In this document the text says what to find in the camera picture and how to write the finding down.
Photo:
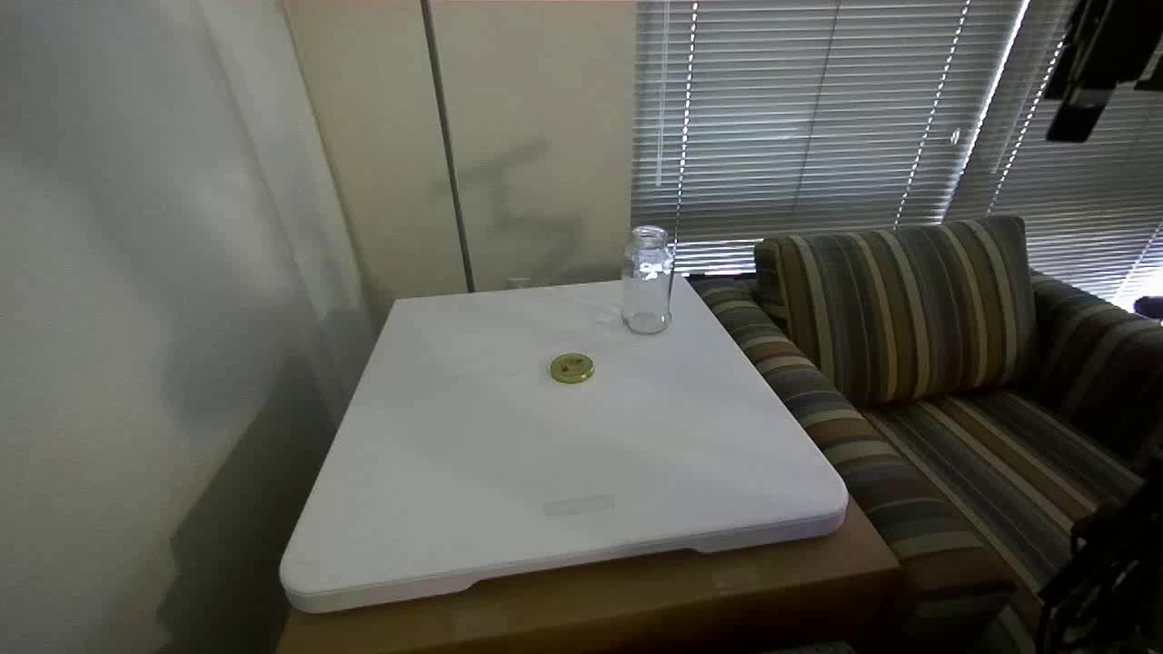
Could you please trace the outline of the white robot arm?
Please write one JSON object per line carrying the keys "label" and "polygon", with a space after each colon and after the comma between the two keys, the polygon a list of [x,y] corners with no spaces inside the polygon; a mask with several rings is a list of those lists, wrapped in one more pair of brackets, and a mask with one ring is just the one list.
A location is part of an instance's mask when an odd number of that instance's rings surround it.
{"label": "white robot arm", "polygon": [[1046,138],[1086,141],[1114,92],[1128,78],[1158,92],[1161,75],[1145,75],[1145,67],[1161,37],[1163,0],[1078,0],[1046,84],[1046,98],[1057,104]]}

